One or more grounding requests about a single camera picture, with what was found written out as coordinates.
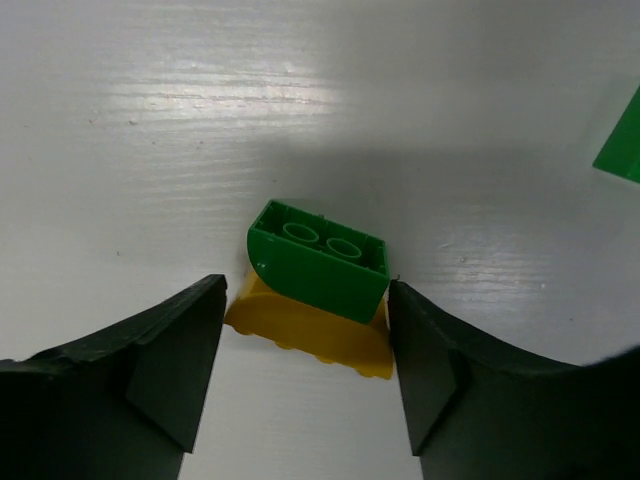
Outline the yellow long lego brick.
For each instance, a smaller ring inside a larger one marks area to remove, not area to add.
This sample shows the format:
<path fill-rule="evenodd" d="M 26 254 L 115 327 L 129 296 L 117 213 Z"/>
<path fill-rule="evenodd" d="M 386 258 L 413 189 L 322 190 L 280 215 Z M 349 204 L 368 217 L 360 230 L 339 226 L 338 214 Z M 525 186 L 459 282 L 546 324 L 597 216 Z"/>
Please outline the yellow long lego brick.
<path fill-rule="evenodd" d="M 241 335 L 255 335 L 323 363 L 350 367 L 366 378 L 389 380 L 394 372 L 384 301 L 371 322 L 361 324 L 282 296 L 250 270 L 224 323 Z"/>

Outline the small green lego brick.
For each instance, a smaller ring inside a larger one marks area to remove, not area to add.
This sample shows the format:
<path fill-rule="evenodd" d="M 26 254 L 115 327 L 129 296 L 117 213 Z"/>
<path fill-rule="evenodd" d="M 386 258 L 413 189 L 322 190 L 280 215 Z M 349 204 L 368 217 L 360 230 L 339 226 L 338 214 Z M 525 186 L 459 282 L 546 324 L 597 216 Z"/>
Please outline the small green lego brick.
<path fill-rule="evenodd" d="M 639 183 L 640 89 L 637 88 L 592 166 L 619 178 Z"/>

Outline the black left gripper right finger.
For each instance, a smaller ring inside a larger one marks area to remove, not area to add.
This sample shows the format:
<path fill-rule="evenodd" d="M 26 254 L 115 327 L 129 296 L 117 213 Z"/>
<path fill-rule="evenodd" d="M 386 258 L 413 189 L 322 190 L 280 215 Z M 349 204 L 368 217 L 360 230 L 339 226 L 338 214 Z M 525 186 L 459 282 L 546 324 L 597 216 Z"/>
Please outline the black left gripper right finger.
<path fill-rule="evenodd" d="M 586 366 L 510 345 L 393 281 L 391 342 L 426 479 L 635 479 L 639 352 Z"/>

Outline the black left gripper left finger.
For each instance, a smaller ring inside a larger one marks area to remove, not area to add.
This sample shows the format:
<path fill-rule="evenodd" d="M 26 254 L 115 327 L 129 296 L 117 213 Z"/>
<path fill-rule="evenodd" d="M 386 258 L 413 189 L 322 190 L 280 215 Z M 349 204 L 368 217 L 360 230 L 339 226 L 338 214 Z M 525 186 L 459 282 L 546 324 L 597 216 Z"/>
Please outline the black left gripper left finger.
<path fill-rule="evenodd" d="M 194 450 L 227 282 L 1 363 L 5 479 L 175 479 Z"/>

